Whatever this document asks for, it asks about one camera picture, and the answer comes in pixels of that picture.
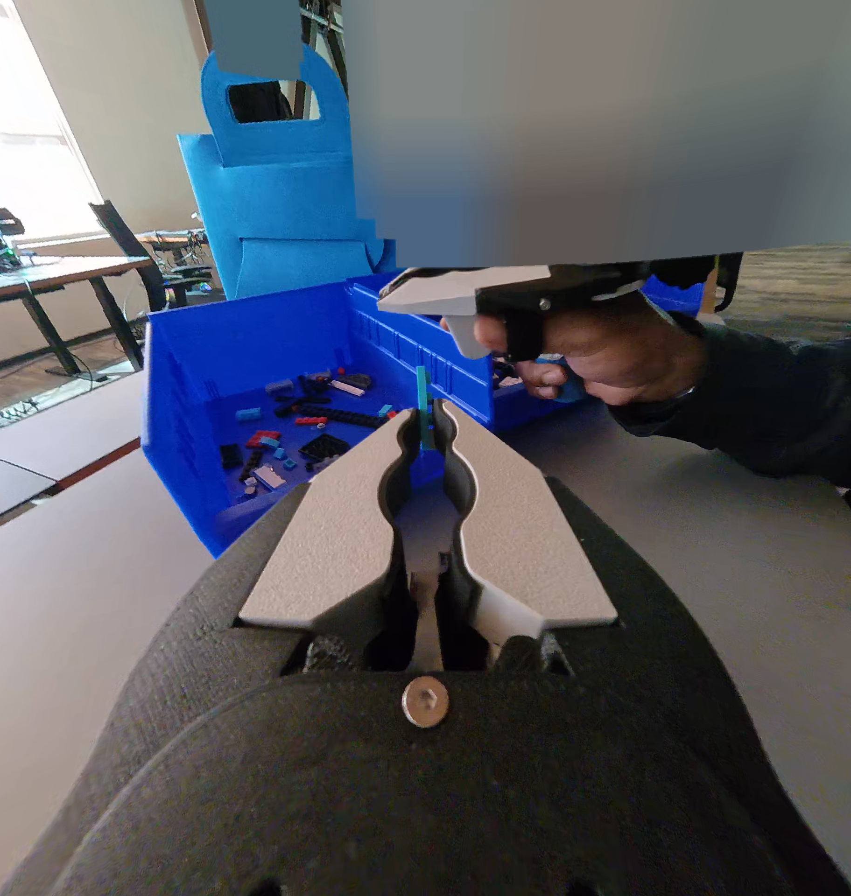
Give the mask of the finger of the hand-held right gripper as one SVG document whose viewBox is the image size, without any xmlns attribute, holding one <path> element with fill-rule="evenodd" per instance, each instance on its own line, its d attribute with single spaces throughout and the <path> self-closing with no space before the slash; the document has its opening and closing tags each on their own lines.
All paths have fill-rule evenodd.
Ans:
<svg viewBox="0 0 851 896">
<path fill-rule="evenodd" d="M 429 273 L 409 269 L 380 292 L 378 308 L 397 315 L 476 315 L 476 294 L 490 287 L 547 280 L 548 265 L 504 266 Z"/>
</svg>

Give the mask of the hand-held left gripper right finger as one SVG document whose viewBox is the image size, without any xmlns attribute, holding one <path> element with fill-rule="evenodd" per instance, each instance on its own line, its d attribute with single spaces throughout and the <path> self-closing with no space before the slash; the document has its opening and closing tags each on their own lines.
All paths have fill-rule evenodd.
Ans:
<svg viewBox="0 0 851 896">
<path fill-rule="evenodd" d="M 458 514 L 436 612 L 446 668 L 481 669 L 511 638 L 619 615 L 541 470 L 451 402 L 435 404 Z"/>
</svg>

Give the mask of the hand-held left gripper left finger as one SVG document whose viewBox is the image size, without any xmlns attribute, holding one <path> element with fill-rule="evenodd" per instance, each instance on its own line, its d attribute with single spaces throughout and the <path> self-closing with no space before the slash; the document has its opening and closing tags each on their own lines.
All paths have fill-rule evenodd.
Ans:
<svg viewBox="0 0 851 896">
<path fill-rule="evenodd" d="M 396 515 L 418 454 L 419 414 L 405 409 L 314 476 L 240 621 L 336 636 L 371 669 L 407 669 L 418 615 Z"/>
</svg>

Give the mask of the person's right forearm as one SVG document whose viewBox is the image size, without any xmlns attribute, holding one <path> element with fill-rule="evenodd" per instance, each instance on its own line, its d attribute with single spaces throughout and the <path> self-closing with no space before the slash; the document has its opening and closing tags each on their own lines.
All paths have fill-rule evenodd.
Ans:
<svg viewBox="0 0 851 896">
<path fill-rule="evenodd" d="M 851 501 L 851 334 L 780 341 L 674 314 L 708 363 L 688 392 L 611 408 L 631 434 L 726 454 L 769 477 L 817 476 Z"/>
</svg>

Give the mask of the grey desk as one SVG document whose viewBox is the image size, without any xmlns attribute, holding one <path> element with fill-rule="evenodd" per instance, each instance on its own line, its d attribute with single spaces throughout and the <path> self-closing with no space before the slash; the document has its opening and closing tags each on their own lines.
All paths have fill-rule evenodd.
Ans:
<svg viewBox="0 0 851 896">
<path fill-rule="evenodd" d="M 130 670 L 211 563 L 134 446 L 143 375 L 0 432 L 60 481 L 0 526 L 0 889 L 54 817 Z M 508 443 L 680 596 L 791 797 L 851 881 L 851 512 L 809 479 L 621 431 L 603 407 Z"/>
</svg>

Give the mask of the person's right hand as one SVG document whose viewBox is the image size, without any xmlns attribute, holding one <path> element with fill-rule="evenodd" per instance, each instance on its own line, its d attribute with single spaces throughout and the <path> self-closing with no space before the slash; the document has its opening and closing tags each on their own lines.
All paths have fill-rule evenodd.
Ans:
<svg viewBox="0 0 851 896">
<path fill-rule="evenodd" d="M 587 394 L 611 407 L 685 395 L 709 364 L 705 340 L 666 320 L 638 293 L 549 314 L 543 353 L 561 355 L 566 364 L 514 365 L 533 397 L 556 399 L 573 374 Z"/>
</svg>

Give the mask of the grey side table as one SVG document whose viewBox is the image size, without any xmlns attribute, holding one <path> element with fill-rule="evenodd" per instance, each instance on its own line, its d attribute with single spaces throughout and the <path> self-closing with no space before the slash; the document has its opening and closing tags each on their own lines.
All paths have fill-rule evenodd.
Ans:
<svg viewBox="0 0 851 896">
<path fill-rule="evenodd" d="M 143 273 L 145 269 L 156 269 L 153 259 L 146 256 L 104 257 L 68 256 L 60 259 L 42 260 L 12 273 L 0 274 L 0 304 L 9 301 L 20 302 L 39 329 L 48 347 L 56 356 L 61 375 L 90 378 L 81 370 L 66 342 L 42 308 L 39 297 L 64 289 L 66 286 L 87 283 L 92 287 L 114 336 L 122 348 L 134 371 L 144 366 L 144 356 L 127 318 L 121 312 L 106 279 L 124 275 L 131 271 Z"/>
</svg>

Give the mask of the large window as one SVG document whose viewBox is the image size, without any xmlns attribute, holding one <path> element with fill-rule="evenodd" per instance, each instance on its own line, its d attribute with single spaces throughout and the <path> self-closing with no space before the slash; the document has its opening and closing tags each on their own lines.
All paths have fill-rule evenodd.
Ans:
<svg viewBox="0 0 851 896">
<path fill-rule="evenodd" d="M 99 238 L 101 198 L 14 3 L 0 2 L 0 208 L 19 240 L 55 243 Z"/>
</svg>

